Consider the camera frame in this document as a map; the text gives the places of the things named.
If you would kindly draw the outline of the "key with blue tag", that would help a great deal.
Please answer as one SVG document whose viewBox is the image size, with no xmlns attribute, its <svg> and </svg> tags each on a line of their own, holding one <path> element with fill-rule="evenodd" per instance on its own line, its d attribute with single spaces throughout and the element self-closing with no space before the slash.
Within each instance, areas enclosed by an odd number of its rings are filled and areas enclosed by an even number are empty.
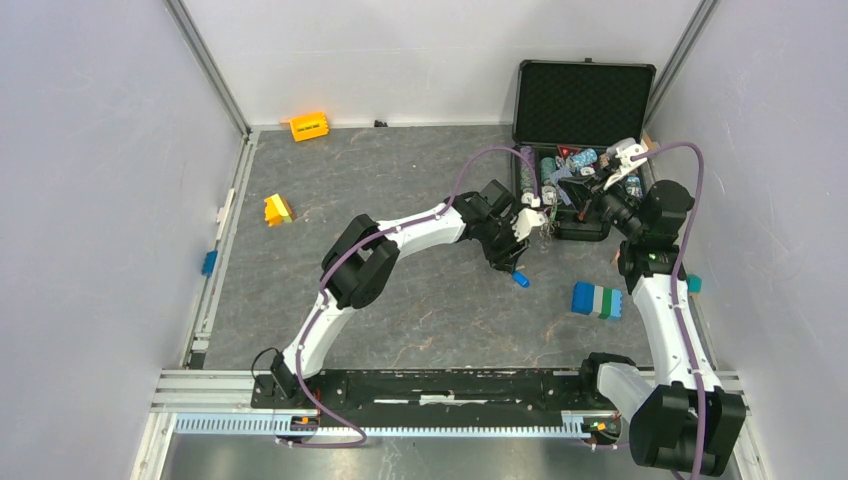
<svg viewBox="0 0 848 480">
<path fill-rule="evenodd" d="M 529 288 L 531 285 L 530 280 L 520 271 L 513 272 L 511 277 L 521 288 Z"/>
</svg>

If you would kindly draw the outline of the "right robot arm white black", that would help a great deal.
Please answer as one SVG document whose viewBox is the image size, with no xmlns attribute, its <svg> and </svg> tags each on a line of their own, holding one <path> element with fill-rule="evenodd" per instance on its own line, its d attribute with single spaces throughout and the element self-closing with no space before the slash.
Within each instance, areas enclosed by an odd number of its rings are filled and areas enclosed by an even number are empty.
<svg viewBox="0 0 848 480">
<path fill-rule="evenodd" d="M 589 374 L 577 382 L 591 408 L 611 402 L 628 423 L 628 443 L 640 466 L 722 475 L 744 425 L 742 397 L 728 392 L 713 372 L 688 305 L 681 227 L 696 207 L 675 181 L 654 183 L 640 199 L 619 184 L 595 177 L 559 183 L 574 207 L 592 212 L 624 236 L 618 269 L 648 335 L 654 381 L 648 383 L 621 356 L 593 354 Z"/>
</svg>

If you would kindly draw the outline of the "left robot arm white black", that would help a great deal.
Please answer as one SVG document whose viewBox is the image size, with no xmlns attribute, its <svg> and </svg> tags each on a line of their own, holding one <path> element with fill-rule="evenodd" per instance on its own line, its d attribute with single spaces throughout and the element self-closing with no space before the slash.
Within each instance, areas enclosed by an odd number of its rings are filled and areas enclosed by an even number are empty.
<svg viewBox="0 0 848 480">
<path fill-rule="evenodd" d="M 521 204 L 499 181 L 481 191 L 452 193 L 421 213 L 396 220 L 355 217 L 325 255 L 319 291 L 295 339 L 274 355 L 266 375 L 251 375 L 254 391 L 306 405 L 337 337 L 359 310 L 384 291 L 397 263 L 424 250 L 477 241 L 489 266 L 514 274 L 531 232 L 546 215 Z"/>
</svg>

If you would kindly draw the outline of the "playing card deck blue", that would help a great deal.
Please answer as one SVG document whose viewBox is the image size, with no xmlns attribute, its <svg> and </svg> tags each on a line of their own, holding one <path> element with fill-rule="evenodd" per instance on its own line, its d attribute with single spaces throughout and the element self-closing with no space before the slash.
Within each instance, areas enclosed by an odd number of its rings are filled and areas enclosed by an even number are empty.
<svg viewBox="0 0 848 480">
<path fill-rule="evenodd" d="M 564 206 L 572 206 L 573 202 L 569 197 L 568 193 L 560 186 L 559 182 L 563 179 L 568 179 L 572 177 L 572 172 L 567 167 L 555 170 L 548 176 L 550 185 L 555 188 L 559 199 Z"/>
</svg>

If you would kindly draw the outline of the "black poker chip case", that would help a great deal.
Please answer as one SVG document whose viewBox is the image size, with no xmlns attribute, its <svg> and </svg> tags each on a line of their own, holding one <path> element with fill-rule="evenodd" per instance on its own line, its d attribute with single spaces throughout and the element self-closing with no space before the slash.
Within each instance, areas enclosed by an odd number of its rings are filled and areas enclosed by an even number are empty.
<svg viewBox="0 0 848 480">
<path fill-rule="evenodd" d="M 656 75 L 651 64 L 524 60 L 517 74 L 512 139 L 521 155 L 513 161 L 513 189 L 521 198 L 550 185 L 548 176 L 567 167 L 573 176 L 599 170 L 605 150 L 642 129 Z M 590 212 L 578 222 L 574 206 L 560 199 L 553 236 L 599 242 L 608 223 Z"/>
</svg>

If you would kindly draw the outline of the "wooden block behind case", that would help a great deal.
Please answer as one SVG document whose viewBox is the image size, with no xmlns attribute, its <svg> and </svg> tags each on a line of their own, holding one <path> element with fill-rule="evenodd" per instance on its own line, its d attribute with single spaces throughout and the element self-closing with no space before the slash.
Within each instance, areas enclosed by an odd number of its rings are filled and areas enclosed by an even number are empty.
<svg viewBox="0 0 848 480">
<path fill-rule="evenodd" d="M 646 151 L 654 150 L 658 147 L 658 144 L 646 132 L 642 132 L 641 134 L 640 145 Z"/>
</svg>

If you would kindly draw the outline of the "blue green white brick stack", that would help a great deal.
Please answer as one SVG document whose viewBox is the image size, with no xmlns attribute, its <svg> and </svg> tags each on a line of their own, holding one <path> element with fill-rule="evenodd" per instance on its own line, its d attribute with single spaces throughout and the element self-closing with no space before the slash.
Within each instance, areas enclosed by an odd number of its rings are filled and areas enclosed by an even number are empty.
<svg viewBox="0 0 848 480">
<path fill-rule="evenodd" d="M 577 282 L 572 290 L 570 311 L 589 317 L 618 321 L 622 317 L 623 293 L 618 289 Z"/>
</svg>

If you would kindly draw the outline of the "teal cube right edge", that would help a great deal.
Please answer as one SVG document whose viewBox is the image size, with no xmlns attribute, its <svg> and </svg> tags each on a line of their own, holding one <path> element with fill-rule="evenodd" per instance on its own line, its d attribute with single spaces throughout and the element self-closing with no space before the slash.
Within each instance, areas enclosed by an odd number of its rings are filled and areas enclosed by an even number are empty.
<svg viewBox="0 0 848 480">
<path fill-rule="evenodd" d="M 702 278 L 696 274 L 688 274 L 686 278 L 687 289 L 690 295 L 697 295 L 702 290 Z"/>
</svg>

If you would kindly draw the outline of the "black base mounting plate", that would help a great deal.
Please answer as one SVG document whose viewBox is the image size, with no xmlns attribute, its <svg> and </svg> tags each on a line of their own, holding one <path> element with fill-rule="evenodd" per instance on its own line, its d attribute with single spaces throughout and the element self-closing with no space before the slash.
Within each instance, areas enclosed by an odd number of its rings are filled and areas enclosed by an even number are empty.
<svg viewBox="0 0 848 480">
<path fill-rule="evenodd" d="M 561 415 L 620 419 L 575 369 L 324 370 L 293 398 L 260 395 L 254 409 L 291 410 L 297 426 L 556 427 Z"/>
</svg>

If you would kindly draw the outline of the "yellow orange brick stack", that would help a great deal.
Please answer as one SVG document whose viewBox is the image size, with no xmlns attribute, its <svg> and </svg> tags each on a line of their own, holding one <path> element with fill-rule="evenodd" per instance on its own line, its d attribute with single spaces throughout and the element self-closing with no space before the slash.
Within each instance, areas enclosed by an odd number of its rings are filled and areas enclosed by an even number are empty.
<svg viewBox="0 0 848 480">
<path fill-rule="evenodd" d="M 279 194 L 264 199 L 264 220 L 269 227 L 292 223 L 295 214 L 288 202 Z"/>
</svg>

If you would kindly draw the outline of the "orange toothed block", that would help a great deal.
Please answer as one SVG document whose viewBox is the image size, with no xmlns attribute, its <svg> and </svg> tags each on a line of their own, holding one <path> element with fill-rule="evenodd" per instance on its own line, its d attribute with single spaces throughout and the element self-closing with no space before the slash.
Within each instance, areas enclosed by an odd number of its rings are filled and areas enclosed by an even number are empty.
<svg viewBox="0 0 848 480">
<path fill-rule="evenodd" d="M 304 142 L 329 134 L 329 122 L 324 112 L 312 112 L 289 119 L 289 128 L 295 142 Z"/>
</svg>

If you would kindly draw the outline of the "blue cube left rail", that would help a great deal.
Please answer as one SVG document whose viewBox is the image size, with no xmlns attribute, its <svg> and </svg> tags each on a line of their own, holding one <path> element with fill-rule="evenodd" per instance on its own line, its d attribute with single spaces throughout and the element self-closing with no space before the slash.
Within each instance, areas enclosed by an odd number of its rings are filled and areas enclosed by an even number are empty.
<svg viewBox="0 0 848 480">
<path fill-rule="evenodd" d="M 218 258 L 218 251 L 217 250 L 211 250 L 211 251 L 208 251 L 205 254 L 203 264 L 202 264 L 202 268 L 201 268 L 201 274 L 203 276 L 209 278 L 213 275 L 215 265 L 216 265 L 216 262 L 217 262 L 217 258 Z"/>
</svg>

